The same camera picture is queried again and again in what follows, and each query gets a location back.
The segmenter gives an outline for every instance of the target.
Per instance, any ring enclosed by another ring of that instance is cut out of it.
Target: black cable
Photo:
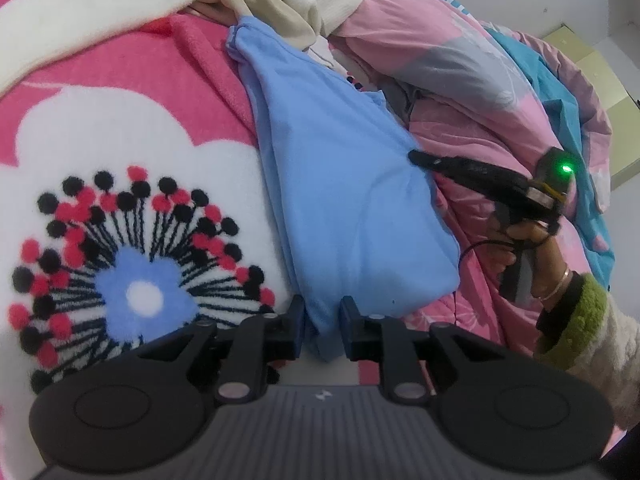
[[[458,273],[460,273],[460,266],[462,265],[462,261],[465,259],[465,257],[471,251],[477,249],[480,246],[493,244],[493,245],[502,245],[504,247],[509,247],[511,249],[517,248],[519,251],[520,250],[529,251],[529,250],[535,250],[538,247],[546,244],[546,242],[549,240],[549,238],[551,238],[551,236],[552,236],[551,234],[547,234],[545,238],[539,241],[538,243],[524,242],[522,245],[519,244],[517,246],[512,242],[503,242],[502,240],[491,240],[491,239],[481,240],[479,242],[469,245],[469,247],[467,247],[464,251],[462,251],[462,254],[460,254],[460,258],[458,259]],[[453,291],[453,319],[454,319],[454,325],[458,326],[458,302],[456,299],[456,293],[457,293],[457,290],[454,290]]]

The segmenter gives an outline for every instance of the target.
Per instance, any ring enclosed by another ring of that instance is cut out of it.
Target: black cuff
[[[583,286],[584,277],[578,272],[574,272],[569,286],[554,309],[551,312],[543,310],[542,313],[540,313],[536,328],[540,330],[553,345],[560,341],[562,332],[564,332],[564,329],[569,325],[575,307],[578,305],[580,297],[582,296]]]

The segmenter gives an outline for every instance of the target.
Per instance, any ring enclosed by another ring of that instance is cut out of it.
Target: bracelet
[[[554,297],[558,293],[558,290],[562,288],[562,286],[566,282],[566,279],[570,273],[571,273],[571,270],[569,270],[569,265],[567,265],[564,271],[564,274],[562,275],[562,279],[558,282],[558,284],[556,285],[556,288],[552,290],[549,294],[547,294],[544,298],[536,298],[536,299],[541,302],[545,302],[546,300],[549,300],[550,298]]]

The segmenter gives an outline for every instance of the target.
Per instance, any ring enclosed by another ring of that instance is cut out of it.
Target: white sweater
[[[0,98],[27,74],[55,60],[196,0],[11,0],[0,7]],[[300,16],[319,16],[329,35],[362,0],[282,0]]]

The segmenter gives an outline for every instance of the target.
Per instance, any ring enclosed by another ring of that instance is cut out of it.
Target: tool handle
[[[495,216],[503,229],[517,224],[523,220],[519,215],[511,211],[507,206],[497,202],[495,204]],[[531,283],[533,282],[534,250],[523,250],[520,240],[514,241],[516,262],[507,267],[500,277],[500,295],[519,308],[529,308],[533,302],[531,296]]]

